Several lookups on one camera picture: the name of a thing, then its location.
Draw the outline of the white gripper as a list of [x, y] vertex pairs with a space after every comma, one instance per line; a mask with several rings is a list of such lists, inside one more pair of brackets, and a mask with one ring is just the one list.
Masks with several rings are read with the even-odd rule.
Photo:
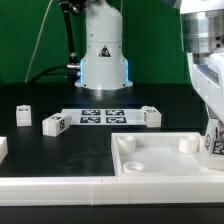
[[224, 53], [211, 54], [207, 65], [196, 65], [191, 53], [187, 60], [193, 88], [224, 123]]

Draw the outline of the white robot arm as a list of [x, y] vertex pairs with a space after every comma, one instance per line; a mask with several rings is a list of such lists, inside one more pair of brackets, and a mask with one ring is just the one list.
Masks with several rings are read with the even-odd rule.
[[[191, 83], [224, 123], [224, 0], [165, 0], [180, 10], [182, 49]], [[132, 85], [122, 54], [122, 16], [106, 0], [87, 0], [86, 54], [75, 85], [96, 93]]]

